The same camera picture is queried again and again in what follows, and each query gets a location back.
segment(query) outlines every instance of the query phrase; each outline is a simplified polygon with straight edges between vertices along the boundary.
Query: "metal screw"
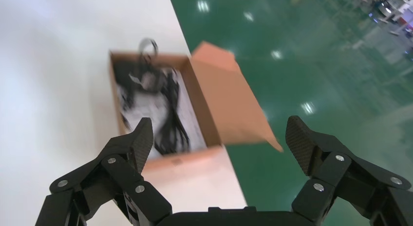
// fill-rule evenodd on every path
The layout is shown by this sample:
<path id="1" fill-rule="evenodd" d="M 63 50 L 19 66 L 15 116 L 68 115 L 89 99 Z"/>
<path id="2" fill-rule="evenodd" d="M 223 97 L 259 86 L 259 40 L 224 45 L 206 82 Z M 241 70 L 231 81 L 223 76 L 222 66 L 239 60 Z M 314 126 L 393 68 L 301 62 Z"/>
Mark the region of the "metal screw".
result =
<path id="1" fill-rule="evenodd" d="M 344 157 L 341 155 L 336 155 L 336 159 L 339 161 L 344 161 Z"/>
<path id="2" fill-rule="evenodd" d="M 69 183 L 67 180 L 60 181 L 60 182 L 57 184 L 57 187 L 63 187 L 63 186 L 65 186 L 65 185 L 67 185 L 67 183 Z"/>
<path id="3" fill-rule="evenodd" d="M 135 192 L 142 193 L 144 190 L 145 190 L 144 186 L 138 186 L 138 187 L 136 187 Z"/>
<path id="4" fill-rule="evenodd" d="M 115 158 L 110 158 L 110 159 L 108 159 L 108 163 L 113 164 L 114 162 L 116 162 L 116 159 L 115 159 Z"/>
<path id="5" fill-rule="evenodd" d="M 401 182 L 401 180 L 399 178 L 396 177 L 391 177 L 390 178 L 391 181 L 393 181 L 393 183 L 401 185 L 403 182 Z"/>
<path id="6" fill-rule="evenodd" d="M 322 186 L 322 185 L 319 184 L 319 183 L 315 183 L 315 184 L 313 185 L 313 187 L 314 187 L 316 190 L 320 191 L 320 192 L 323 192 L 323 191 L 324 191 L 324 186 Z"/>

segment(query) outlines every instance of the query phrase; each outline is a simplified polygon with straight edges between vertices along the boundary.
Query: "cardboard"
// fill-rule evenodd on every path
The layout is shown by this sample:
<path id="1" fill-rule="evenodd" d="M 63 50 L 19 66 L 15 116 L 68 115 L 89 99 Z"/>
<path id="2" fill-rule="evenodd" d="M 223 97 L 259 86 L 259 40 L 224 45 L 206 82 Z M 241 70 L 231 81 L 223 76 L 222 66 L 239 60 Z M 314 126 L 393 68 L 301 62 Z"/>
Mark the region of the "cardboard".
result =
<path id="1" fill-rule="evenodd" d="M 120 134 L 126 133 L 120 114 L 112 63 L 136 60 L 138 54 L 111 52 L 110 77 Z M 189 58 L 184 55 L 158 54 L 156 63 L 166 63 L 180 71 L 188 91 L 201 133 L 209 148 L 221 144 L 268 142 L 282 151 L 247 81 L 232 53 L 203 42 Z M 213 154 L 211 150 L 196 154 L 176 154 L 181 161 Z M 176 158 L 149 160 L 153 164 L 177 163 Z"/>

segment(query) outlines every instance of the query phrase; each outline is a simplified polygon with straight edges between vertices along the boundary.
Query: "box flap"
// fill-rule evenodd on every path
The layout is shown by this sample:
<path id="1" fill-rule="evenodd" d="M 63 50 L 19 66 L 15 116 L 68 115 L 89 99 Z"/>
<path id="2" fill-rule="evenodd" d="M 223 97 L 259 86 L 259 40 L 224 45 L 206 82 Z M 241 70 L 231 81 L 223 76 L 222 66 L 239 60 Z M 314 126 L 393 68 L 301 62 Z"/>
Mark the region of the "box flap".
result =
<path id="1" fill-rule="evenodd" d="M 192 59 L 223 70 L 241 73 L 241 69 L 235 61 L 234 54 L 205 41 L 201 42 L 195 51 L 192 52 Z"/>
<path id="2" fill-rule="evenodd" d="M 241 71 L 233 68 L 234 63 L 237 65 L 233 55 L 224 52 L 203 43 L 194 54 L 196 57 L 190 61 L 222 142 L 241 144 L 267 141 L 282 151 L 247 81 Z"/>

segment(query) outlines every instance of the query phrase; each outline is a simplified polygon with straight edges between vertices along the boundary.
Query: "carbon fiber finger pad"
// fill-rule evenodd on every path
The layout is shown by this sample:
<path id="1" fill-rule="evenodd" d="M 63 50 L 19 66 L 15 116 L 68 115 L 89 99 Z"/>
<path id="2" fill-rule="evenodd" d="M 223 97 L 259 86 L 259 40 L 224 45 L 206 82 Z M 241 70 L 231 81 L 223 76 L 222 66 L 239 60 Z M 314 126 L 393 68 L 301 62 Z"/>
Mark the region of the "carbon fiber finger pad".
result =
<path id="1" fill-rule="evenodd" d="M 314 148 L 317 146 L 310 138 L 311 132 L 298 116 L 294 115 L 288 118 L 285 141 L 302 171 L 307 176 L 310 171 Z"/>
<path id="2" fill-rule="evenodd" d="M 131 145 L 132 157 L 136 163 L 135 169 L 138 173 L 142 173 L 153 145 L 152 121 L 149 118 L 142 118 L 135 131 L 136 137 Z"/>

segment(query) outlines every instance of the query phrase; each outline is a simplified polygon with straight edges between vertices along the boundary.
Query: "black charger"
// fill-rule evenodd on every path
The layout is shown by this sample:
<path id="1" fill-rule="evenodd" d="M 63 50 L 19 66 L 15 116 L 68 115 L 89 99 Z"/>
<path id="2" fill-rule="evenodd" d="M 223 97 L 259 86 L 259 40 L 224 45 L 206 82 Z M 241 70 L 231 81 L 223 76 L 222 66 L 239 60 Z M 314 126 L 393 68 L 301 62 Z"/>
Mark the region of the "black charger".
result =
<path id="1" fill-rule="evenodd" d="M 154 50 L 153 57 L 143 52 L 145 47 L 150 44 Z M 188 134 L 177 113 L 179 84 L 173 78 L 173 75 L 176 74 L 175 69 L 166 64 L 157 66 L 152 64 L 152 58 L 156 58 L 158 54 L 158 46 L 153 39 L 143 39 L 139 44 L 139 53 L 137 61 L 120 60 L 113 64 L 116 83 L 123 88 L 126 94 L 123 96 L 123 109 L 133 108 L 136 91 L 148 94 L 162 93 L 168 102 L 168 115 L 154 138 L 154 146 L 162 155 L 178 153 L 178 143 L 181 143 L 181 152 L 189 152 Z M 163 71 L 165 68 L 172 69 L 172 71 L 165 73 Z"/>

